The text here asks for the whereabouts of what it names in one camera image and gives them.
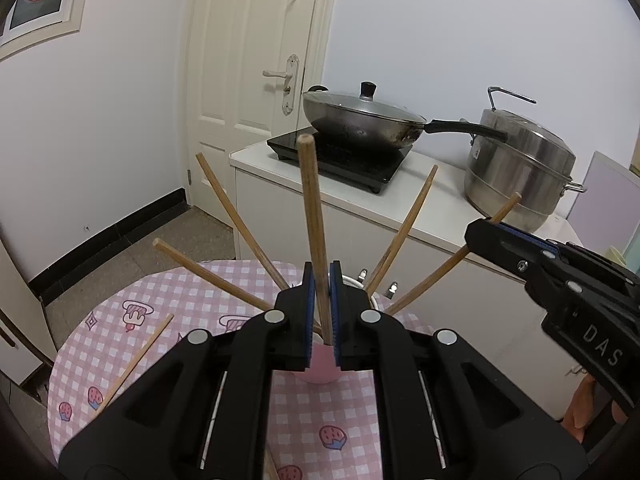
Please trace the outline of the person right hand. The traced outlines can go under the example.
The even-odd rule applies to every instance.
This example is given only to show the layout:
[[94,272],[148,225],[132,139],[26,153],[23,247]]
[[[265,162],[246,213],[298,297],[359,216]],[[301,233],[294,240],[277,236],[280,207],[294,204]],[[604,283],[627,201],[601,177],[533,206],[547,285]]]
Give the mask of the person right hand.
[[623,424],[628,416],[613,400],[612,396],[598,384],[597,379],[585,374],[573,393],[572,400],[563,416],[561,426],[579,443],[582,443],[589,425],[597,414],[612,402],[610,415],[616,424]]

